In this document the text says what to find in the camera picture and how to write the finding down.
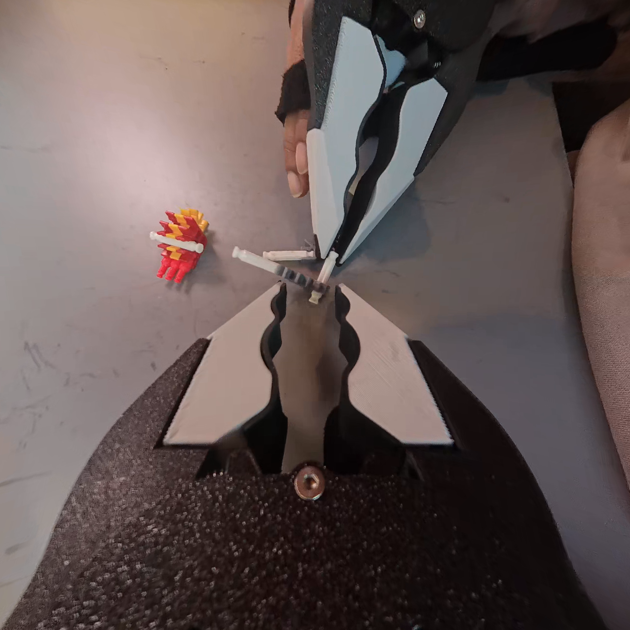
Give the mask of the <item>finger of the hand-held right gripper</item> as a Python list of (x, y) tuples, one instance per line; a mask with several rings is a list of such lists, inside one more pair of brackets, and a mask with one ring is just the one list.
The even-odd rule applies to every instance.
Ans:
[(312, 227), (321, 258), (334, 246), (358, 170), (358, 139), (386, 76), (372, 32), (342, 17), (323, 121), (307, 133)]
[(337, 242), (344, 264), (413, 183), (447, 91), (431, 78), (386, 95), (377, 150), (360, 178)]

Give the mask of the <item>person's right forearm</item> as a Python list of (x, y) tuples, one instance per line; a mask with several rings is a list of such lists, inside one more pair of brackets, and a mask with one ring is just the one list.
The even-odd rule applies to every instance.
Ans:
[(614, 26), (629, 22), (628, 1), (498, 1), (490, 21), (492, 33), (524, 36), (535, 42), (560, 30), (610, 18)]

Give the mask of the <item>red and yellow connector stack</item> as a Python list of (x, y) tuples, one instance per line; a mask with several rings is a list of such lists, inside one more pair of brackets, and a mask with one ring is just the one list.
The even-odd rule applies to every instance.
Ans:
[[(167, 211), (167, 220), (160, 221), (162, 229), (158, 234), (181, 241), (201, 242), (207, 248), (208, 222), (202, 212), (186, 208), (177, 212)], [(156, 273), (157, 278), (180, 284), (187, 274), (197, 267), (201, 254), (170, 248), (154, 241), (161, 251), (161, 265)]]

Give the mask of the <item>person's right hand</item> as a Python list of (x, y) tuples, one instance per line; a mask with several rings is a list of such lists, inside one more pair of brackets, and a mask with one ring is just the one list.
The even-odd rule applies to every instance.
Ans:
[[(287, 43), (285, 69), (304, 59), (303, 13), (305, 1), (295, 1), (290, 20), (290, 34)], [(309, 166), (306, 137), (310, 108), (288, 114), (283, 124), (283, 154), (288, 188), (295, 199), (303, 198), (309, 192)]]

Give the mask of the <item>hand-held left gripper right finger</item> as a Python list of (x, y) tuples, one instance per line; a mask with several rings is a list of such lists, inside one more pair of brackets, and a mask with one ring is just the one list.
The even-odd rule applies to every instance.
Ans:
[(450, 452), (451, 431), (408, 335), (345, 285), (335, 288), (338, 348), (346, 361), (324, 432), (335, 473), (402, 473), (416, 451)]

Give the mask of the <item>person's beige sweatshirt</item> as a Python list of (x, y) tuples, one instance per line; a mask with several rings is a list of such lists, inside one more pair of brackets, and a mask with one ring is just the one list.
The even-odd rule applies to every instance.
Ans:
[(590, 129), (573, 183), (571, 264), (581, 330), (629, 484), (629, 101)]

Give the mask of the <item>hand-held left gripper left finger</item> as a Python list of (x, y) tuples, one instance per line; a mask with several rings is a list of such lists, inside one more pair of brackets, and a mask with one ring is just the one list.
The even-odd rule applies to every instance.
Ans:
[(246, 451), (261, 473), (280, 473), (288, 420), (274, 358), (287, 287), (276, 283), (207, 337), (162, 433), (162, 446), (206, 447), (201, 473), (226, 472)]

